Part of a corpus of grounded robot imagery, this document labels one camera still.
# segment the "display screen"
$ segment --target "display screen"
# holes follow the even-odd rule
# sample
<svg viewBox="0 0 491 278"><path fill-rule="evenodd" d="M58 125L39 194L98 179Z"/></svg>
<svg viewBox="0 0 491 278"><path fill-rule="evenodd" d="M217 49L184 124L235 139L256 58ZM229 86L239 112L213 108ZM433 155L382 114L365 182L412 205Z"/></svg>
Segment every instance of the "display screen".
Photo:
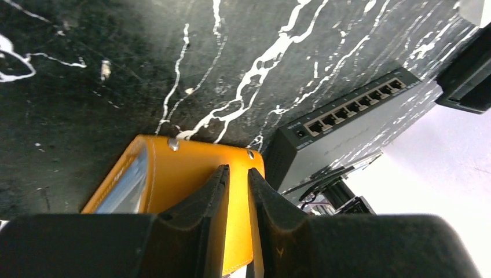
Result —
<svg viewBox="0 0 491 278"><path fill-rule="evenodd" d="M148 172L148 153L144 148L95 213L138 213Z"/></svg>

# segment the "yellow device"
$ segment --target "yellow device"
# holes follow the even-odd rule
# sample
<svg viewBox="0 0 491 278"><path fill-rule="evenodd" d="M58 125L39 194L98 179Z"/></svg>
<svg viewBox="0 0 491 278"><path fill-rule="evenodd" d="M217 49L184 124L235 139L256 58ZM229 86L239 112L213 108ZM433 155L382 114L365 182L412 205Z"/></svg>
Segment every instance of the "yellow device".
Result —
<svg viewBox="0 0 491 278"><path fill-rule="evenodd" d="M230 167L223 274L252 261L247 173L264 177L260 153L225 145L136 136L82 213L161 213L199 189L220 165Z"/></svg>

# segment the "white wall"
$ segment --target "white wall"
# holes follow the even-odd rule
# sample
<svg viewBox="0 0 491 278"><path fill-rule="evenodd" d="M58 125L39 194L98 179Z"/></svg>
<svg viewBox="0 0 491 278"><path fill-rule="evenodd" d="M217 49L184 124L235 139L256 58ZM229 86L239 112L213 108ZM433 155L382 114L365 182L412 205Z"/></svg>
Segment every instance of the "white wall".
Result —
<svg viewBox="0 0 491 278"><path fill-rule="evenodd" d="M436 214L491 277L491 112L436 106L348 186L378 214Z"/></svg>

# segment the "yellow rubber case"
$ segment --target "yellow rubber case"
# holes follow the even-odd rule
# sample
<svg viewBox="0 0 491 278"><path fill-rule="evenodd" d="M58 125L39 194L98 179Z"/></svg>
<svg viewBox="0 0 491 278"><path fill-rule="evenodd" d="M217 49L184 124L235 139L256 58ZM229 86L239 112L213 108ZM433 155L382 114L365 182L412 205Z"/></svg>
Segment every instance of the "yellow rubber case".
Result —
<svg viewBox="0 0 491 278"><path fill-rule="evenodd" d="M174 151L168 137L137 136L91 197L82 213L94 213L118 181L146 149L146 181L140 199L140 213L161 213L200 188L223 164L230 166L230 196L225 234L223 274L252 261L252 240L248 208L247 174L256 168L264 176L261 154L243 148L179 140Z"/></svg>

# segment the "power jack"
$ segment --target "power jack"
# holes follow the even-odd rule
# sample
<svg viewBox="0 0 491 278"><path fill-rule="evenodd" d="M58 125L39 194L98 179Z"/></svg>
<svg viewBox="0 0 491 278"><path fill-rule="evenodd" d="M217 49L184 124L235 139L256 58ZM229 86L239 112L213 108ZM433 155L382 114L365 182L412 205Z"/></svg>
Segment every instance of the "power jack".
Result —
<svg viewBox="0 0 491 278"><path fill-rule="evenodd" d="M300 138L303 138L303 137L305 137L305 135L307 135L307 134L306 134L306 133L305 133L305 131L303 131L303 130L297 130L297 131L296 131L296 135L297 135L298 137L300 137Z"/></svg>

